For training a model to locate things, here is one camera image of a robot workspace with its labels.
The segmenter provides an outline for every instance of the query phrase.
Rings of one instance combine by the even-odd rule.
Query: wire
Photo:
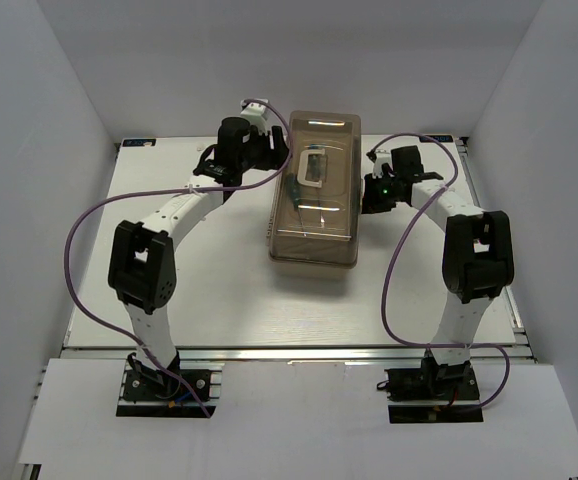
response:
[[[384,327],[385,332],[387,332],[387,335],[389,335],[396,342],[398,342],[398,343],[400,343],[406,347],[425,348],[425,349],[430,349],[430,348],[471,348],[471,349],[495,348],[496,350],[498,350],[502,354],[502,356],[505,360],[505,373],[504,373],[502,381],[500,382],[500,385],[498,386],[496,391],[488,399],[486,399],[484,402],[481,402],[479,405],[477,405],[475,407],[475,408],[483,408],[483,407],[486,407],[487,405],[489,405],[491,402],[493,402],[496,398],[498,398],[498,396],[500,395],[502,390],[505,388],[505,385],[507,385],[507,380],[509,380],[509,373],[511,371],[511,360],[509,359],[509,355],[507,354],[505,349],[502,348],[502,346],[496,345],[493,343],[474,343],[472,345],[466,345],[464,343],[435,343],[435,344],[433,344],[433,343],[410,342],[409,340],[405,340],[404,338],[401,338],[398,335],[396,335],[391,330],[391,327],[389,327],[389,321],[387,320],[387,296],[389,294],[389,283],[391,281],[391,276],[393,274],[393,270],[394,270],[394,267],[396,265],[396,261],[398,260],[398,257],[400,256],[400,252],[402,251],[402,248],[405,244],[405,241],[409,237],[411,230],[413,230],[413,227],[416,225],[416,222],[420,219],[420,217],[422,215],[424,215],[424,213],[427,211],[427,209],[438,198],[440,198],[440,196],[443,193],[445,193],[447,191],[447,189],[451,185],[453,185],[456,182],[456,180],[458,179],[458,162],[456,162],[456,159],[454,158],[454,156],[447,149],[447,147],[445,147],[442,143],[440,143],[435,138],[428,137],[427,135],[421,135],[419,133],[395,133],[393,135],[389,135],[388,137],[384,138],[382,141],[378,142],[376,144],[376,146],[374,146],[369,151],[369,153],[375,153],[376,149],[378,149],[378,147],[383,145],[385,142],[387,142],[391,139],[394,139],[394,138],[398,138],[398,137],[418,137],[421,140],[426,140],[428,142],[432,142],[432,143],[436,144],[449,157],[449,160],[451,161],[451,165],[453,166],[453,175],[449,179],[449,181],[444,185],[444,187],[440,188],[436,193],[434,193],[431,196],[431,198],[429,198],[429,200],[427,200],[427,202],[416,212],[416,214],[413,216],[413,218],[409,222],[409,225],[407,225],[407,228],[405,228],[405,231],[403,232],[402,236],[400,237],[400,240],[398,241],[398,245],[396,246],[396,249],[393,252],[393,255],[391,257],[391,261],[389,262],[389,267],[387,268],[387,273],[385,275],[385,281],[384,281],[384,284],[382,287],[382,297],[380,300],[380,316],[382,318],[382,326]]]
[[[271,110],[276,115],[276,117],[278,117],[278,120],[280,120],[280,123],[282,123],[282,126],[285,128],[285,131],[287,132],[287,144],[289,147],[288,151],[287,151],[287,158],[285,159],[285,162],[282,164],[282,166],[278,170],[276,170],[274,173],[269,175],[267,178],[265,178],[264,180],[261,180],[259,182],[252,183],[250,185],[241,185],[238,187],[200,187],[200,188],[195,188],[194,189],[195,192],[209,193],[209,192],[237,192],[240,190],[252,190],[254,188],[258,188],[258,187],[260,187],[266,183],[271,182],[274,178],[276,178],[278,175],[280,175],[282,173],[282,171],[289,164],[289,161],[291,160],[291,156],[293,153],[293,145],[291,142],[291,135],[289,132],[289,124],[287,123],[285,118],[280,114],[280,112],[278,110],[276,110],[276,108],[273,107],[270,103],[264,102],[262,100],[256,100],[253,98],[248,98],[248,99],[243,101],[243,107],[249,105],[250,103],[258,103],[260,105],[267,107],[269,110]],[[64,270],[64,275],[65,275],[65,282],[67,283],[67,290],[69,291],[69,295],[71,296],[71,299],[73,300],[73,303],[76,305],[76,307],[78,307],[78,309],[85,316],[89,317],[91,320],[93,320],[97,324],[102,325],[103,327],[106,327],[110,330],[113,330],[114,332],[125,335],[126,337],[129,337],[131,340],[133,340],[138,345],[138,347],[142,349],[142,351],[145,353],[147,358],[151,361],[151,363],[154,364],[154,366],[158,370],[163,372],[165,375],[168,375],[169,377],[173,378],[174,380],[180,382],[191,393],[194,400],[196,402],[198,402],[198,405],[202,409],[202,412],[205,414],[205,416],[207,418],[210,418],[211,414],[209,413],[209,411],[207,410],[205,405],[200,400],[200,397],[198,396],[198,394],[193,390],[191,385],[189,385],[189,383],[184,378],[182,378],[180,375],[167,370],[167,368],[164,365],[162,365],[160,363],[160,361],[158,361],[158,359],[153,355],[153,353],[151,353],[151,351],[147,348],[147,346],[145,345],[145,342],[143,342],[138,336],[134,335],[130,331],[125,330],[124,328],[118,327],[117,325],[114,325],[112,323],[109,323],[109,322],[103,320],[102,318],[97,316],[95,313],[93,313],[91,310],[89,310],[82,303],[82,301],[78,297],[78,293],[76,292],[76,288],[74,287],[73,279],[71,278],[71,246],[73,244],[73,240],[74,240],[74,237],[76,235],[76,232],[78,231],[78,228],[87,219],[87,217],[89,217],[89,215],[91,215],[93,212],[95,212],[96,210],[98,210],[101,207],[104,207],[105,205],[108,205],[108,204],[113,203],[113,202],[118,202],[120,200],[125,200],[128,198],[153,197],[156,195],[183,195],[183,194],[188,194],[188,193],[190,193],[188,188],[172,188],[172,189],[167,189],[167,190],[148,190],[148,191],[144,191],[144,192],[133,192],[133,193],[125,193],[122,195],[116,195],[114,197],[110,197],[110,198],[107,198],[105,200],[102,200],[102,201],[96,203],[95,205],[92,205],[87,210],[85,210],[80,215],[80,217],[78,217],[78,219],[75,221],[75,223],[71,227],[71,230],[69,230],[69,233],[67,234],[67,239],[65,240],[65,248],[64,248],[64,253],[63,253],[63,270]]]
[[[449,407],[453,406],[454,403],[456,403],[456,400],[458,400],[458,388],[457,387],[453,391],[453,397],[451,398],[451,401],[447,405],[442,407],[442,409],[447,410]]]
[[[169,408],[175,407],[180,402],[182,402],[184,399],[186,399],[190,396],[191,396],[191,391],[188,391],[187,393],[180,395],[178,398],[176,398],[175,400],[172,400],[171,402],[168,403]]]
[[[168,397],[163,397],[162,395],[156,395],[156,398],[160,399],[160,400],[169,400],[171,397],[173,397],[176,393],[178,393],[178,390],[180,390],[180,385],[182,385],[180,382],[178,382],[178,386],[176,387],[176,389],[173,391],[173,393],[171,395],[169,395]]]

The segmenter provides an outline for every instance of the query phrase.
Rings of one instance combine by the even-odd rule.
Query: robotic arm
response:
[[[191,193],[171,198],[142,221],[121,222],[114,235],[108,283],[124,304],[134,333],[170,371],[179,371],[171,339],[167,303],[176,288],[174,253],[183,238],[233,192],[194,192],[201,187],[242,185],[251,168],[278,169],[288,148],[282,129],[266,130],[266,107],[251,103],[239,117],[222,121],[218,142],[201,155],[188,185]],[[134,372],[151,389],[167,397],[178,385],[162,374],[142,349],[128,358]]]
[[[419,210],[443,186],[440,175],[424,171],[418,147],[394,149],[376,156],[373,173],[365,177],[363,213],[386,212],[398,202]],[[448,290],[431,343],[470,345],[485,311],[513,280],[509,218],[504,212],[485,212],[452,190],[425,214],[445,232],[442,275]],[[416,375],[418,384],[400,385],[400,390],[438,397],[458,388],[470,372],[468,348],[432,348]]]

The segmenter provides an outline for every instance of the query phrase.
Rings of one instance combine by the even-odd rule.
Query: white table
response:
[[[363,154],[382,137],[363,136]],[[200,152],[213,138],[164,138],[152,147],[121,148],[109,195],[182,187]],[[385,145],[418,144],[396,139]],[[447,144],[458,159],[454,144]],[[449,160],[433,144],[420,144],[427,171],[451,176]],[[371,169],[363,161],[363,174]],[[251,171],[245,183],[269,172]],[[455,189],[471,198],[464,172]],[[392,345],[379,314],[380,291],[393,249],[413,215],[409,207],[366,215],[360,222],[357,266],[342,282],[305,280],[275,273],[268,259],[266,233],[274,183],[238,192],[199,224],[176,252],[178,287],[169,303],[171,334],[181,347],[378,346]],[[107,286],[115,227],[138,221],[167,197],[108,205],[80,288],[86,305],[102,318],[130,329],[127,314]],[[396,265],[389,296],[392,328],[404,338],[429,341],[444,307],[441,276],[443,233],[422,218]],[[478,342],[514,343],[511,307],[496,299],[483,318]],[[104,329],[75,310],[68,347],[125,347],[131,341]]]
[[[578,433],[552,366],[514,365],[483,423],[390,425],[377,365],[232,362],[210,420],[118,418],[122,360],[51,360],[20,454],[39,480],[554,480]],[[499,365],[475,365],[483,395]]]

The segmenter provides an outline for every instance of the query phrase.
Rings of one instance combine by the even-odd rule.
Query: brown plastic container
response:
[[[271,259],[287,273],[337,277],[358,258],[360,117],[293,112],[293,158],[276,188]]]

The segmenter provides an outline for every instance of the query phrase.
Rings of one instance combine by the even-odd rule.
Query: white enclosure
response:
[[[578,429],[578,2],[0,0],[0,480],[60,354],[63,243],[107,195],[113,142],[215,135],[248,96],[355,113],[363,134],[470,137],[481,203],[511,218],[534,353]]]

